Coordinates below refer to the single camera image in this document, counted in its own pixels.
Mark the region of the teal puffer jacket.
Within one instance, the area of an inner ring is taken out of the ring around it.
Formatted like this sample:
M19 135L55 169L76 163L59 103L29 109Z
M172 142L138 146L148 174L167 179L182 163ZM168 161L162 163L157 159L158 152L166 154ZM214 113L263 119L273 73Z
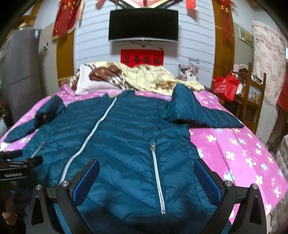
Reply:
M182 84L171 101L127 90L65 105L54 96L5 138L29 134L23 158L43 157L35 181L70 180L96 158L100 173L80 213L94 233L200 233L216 210L194 175L189 125L240 128L233 115L202 106Z

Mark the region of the pink floral bed sheet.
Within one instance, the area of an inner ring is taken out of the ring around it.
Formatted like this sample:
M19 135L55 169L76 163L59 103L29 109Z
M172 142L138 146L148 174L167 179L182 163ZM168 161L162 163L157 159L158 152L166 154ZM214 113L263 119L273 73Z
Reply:
M62 87L56 93L56 96L61 98L65 105L69 105L76 101L101 98L105 95L114 98L122 92L124 91L104 90L76 96L69 88ZM137 96L147 98L164 99L166 101L172 99L172 96L134 92ZM227 112L220 106L216 97L207 91L194 93L194 95L202 106ZM51 96L48 96L39 101L1 138L2 151L23 150L31 140L31 134L13 143L5 142L5 138L16 127L31 121L36 112L51 98ZM283 170L279 168L273 156L252 131L243 125L240 128L208 128L196 124L189 125L188 130L190 141L198 150L198 159L202 159L222 179L229 180L237 186L247 187L252 183L257 184L264 199L265 213L270 213L287 191L287 181ZM31 173L31 179L19 185L19 192L25 197L30 195L30 188L33 185L40 183L35 181L34 173L35 169Z

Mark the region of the wooden shelf rack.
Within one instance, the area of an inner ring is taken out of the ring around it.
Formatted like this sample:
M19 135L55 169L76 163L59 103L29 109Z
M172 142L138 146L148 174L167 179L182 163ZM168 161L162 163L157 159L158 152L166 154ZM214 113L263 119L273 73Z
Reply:
M236 94L233 103L236 104L236 116L247 128L256 134L261 108L264 100L267 75L264 73L261 82L252 79L252 63L248 64L247 72L235 72L238 77L246 82L242 87L242 93Z

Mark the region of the white pillow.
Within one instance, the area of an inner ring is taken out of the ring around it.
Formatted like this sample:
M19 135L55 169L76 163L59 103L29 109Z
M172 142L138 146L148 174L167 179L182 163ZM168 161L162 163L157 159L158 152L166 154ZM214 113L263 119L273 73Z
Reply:
M89 66L84 64L80 65L79 79L75 90L76 95L84 95L99 90L119 90L117 86L108 82L90 80L89 74L91 71L92 69Z

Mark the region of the grey refrigerator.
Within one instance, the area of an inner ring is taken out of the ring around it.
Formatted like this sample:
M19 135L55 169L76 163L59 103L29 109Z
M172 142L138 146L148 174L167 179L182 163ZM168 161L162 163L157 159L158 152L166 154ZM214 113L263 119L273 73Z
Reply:
M16 30L1 50L1 89L14 122L43 98L39 76L40 34L40 30L32 27Z

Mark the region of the red hanging garment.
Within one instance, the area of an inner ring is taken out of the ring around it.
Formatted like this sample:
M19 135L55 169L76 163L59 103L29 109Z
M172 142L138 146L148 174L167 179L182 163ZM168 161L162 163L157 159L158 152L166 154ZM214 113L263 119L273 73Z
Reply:
M282 86L281 93L279 95L277 105L286 112L288 111L288 75L286 74L285 80Z

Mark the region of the red shopping bag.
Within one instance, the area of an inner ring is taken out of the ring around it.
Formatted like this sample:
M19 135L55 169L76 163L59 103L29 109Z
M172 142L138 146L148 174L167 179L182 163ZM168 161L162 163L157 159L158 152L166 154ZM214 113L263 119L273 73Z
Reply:
M239 81L230 72L225 78L216 76L213 92L222 100L233 102Z

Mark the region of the yellow brown floral quilt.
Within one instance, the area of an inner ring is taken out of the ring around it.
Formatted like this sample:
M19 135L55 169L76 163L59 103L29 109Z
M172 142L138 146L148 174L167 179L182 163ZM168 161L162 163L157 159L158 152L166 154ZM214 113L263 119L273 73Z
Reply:
M204 90L204 86L198 81L180 80L163 66L141 64L130 68L123 63L108 61L85 63L84 65L92 69L89 74L90 80L108 82L122 91L132 89L170 96L177 84L183 84L196 92ZM67 86L73 91L77 88L79 73L80 68L74 76L67 80Z

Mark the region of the red calligraphy banner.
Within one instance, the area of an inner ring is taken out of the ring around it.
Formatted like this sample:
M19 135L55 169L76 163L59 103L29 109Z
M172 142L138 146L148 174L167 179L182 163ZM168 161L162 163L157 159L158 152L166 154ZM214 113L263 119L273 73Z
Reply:
M121 63L133 68L145 64L153 66L163 66L164 51L148 49L122 49Z

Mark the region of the red hanging decoration left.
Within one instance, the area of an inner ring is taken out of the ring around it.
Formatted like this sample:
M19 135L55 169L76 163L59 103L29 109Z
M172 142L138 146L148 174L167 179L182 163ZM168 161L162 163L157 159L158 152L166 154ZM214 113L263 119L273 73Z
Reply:
M85 1L62 0L58 3L58 12L52 31L52 39L60 40L74 31L76 22L82 18Z

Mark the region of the floral pink curtain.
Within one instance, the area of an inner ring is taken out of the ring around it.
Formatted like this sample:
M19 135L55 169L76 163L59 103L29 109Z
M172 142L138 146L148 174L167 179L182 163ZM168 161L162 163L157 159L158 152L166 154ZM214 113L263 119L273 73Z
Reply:
M258 78L267 75L265 95L277 102L286 73L282 34L258 21L252 22L252 30L254 34L253 72Z

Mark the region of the red hanging knot right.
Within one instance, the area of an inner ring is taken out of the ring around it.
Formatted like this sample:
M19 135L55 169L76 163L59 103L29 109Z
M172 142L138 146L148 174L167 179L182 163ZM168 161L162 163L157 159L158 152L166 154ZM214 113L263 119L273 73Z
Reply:
M220 13L222 18L222 32L223 40L229 45L233 43L233 23L230 18L231 7L236 8L236 4L231 0L216 0L220 6Z

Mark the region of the wall picture poster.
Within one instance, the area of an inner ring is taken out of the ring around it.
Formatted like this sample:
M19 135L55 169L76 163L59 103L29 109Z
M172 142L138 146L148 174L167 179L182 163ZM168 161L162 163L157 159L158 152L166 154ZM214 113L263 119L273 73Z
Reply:
M191 65L179 64L178 78L183 81L197 81L198 80L198 68Z

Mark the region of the black wall television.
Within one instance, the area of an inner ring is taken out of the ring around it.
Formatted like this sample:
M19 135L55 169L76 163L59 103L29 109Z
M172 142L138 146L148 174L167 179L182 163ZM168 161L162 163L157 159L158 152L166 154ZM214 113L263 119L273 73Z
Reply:
M154 40L177 42L179 13L176 10L137 8L113 10L109 16L108 40Z

